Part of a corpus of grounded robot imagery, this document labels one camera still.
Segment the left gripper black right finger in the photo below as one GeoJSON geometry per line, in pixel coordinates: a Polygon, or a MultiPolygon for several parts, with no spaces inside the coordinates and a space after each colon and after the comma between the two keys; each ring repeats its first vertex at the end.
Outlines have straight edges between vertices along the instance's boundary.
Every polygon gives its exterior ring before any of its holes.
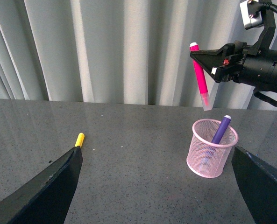
{"type": "Polygon", "coordinates": [[[277,224],[277,169],[236,146],[232,167],[240,193],[257,224],[277,224]]]}

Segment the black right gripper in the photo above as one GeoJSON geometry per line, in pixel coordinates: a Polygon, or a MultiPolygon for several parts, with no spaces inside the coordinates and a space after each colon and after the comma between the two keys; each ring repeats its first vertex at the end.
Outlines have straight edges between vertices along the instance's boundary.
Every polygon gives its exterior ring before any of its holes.
{"type": "Polygon", "coordinates": [[[269,49],[275,28],[267,26],[254,45],[235,41],[220,49],[200,50],[191,44],[190,57],[215,82],[242,83],[262,91],[277,93],[277,51],[269,49]]]}

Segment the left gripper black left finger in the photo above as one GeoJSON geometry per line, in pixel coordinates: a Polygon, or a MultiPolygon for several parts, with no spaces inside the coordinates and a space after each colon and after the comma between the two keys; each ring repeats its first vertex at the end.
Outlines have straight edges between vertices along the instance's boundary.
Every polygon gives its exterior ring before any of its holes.
{"type": "Polygon", "coordinates": [[[0,224],[62,224],[82,167],[74,147],[14,193],[0,201],[0,224]]]}

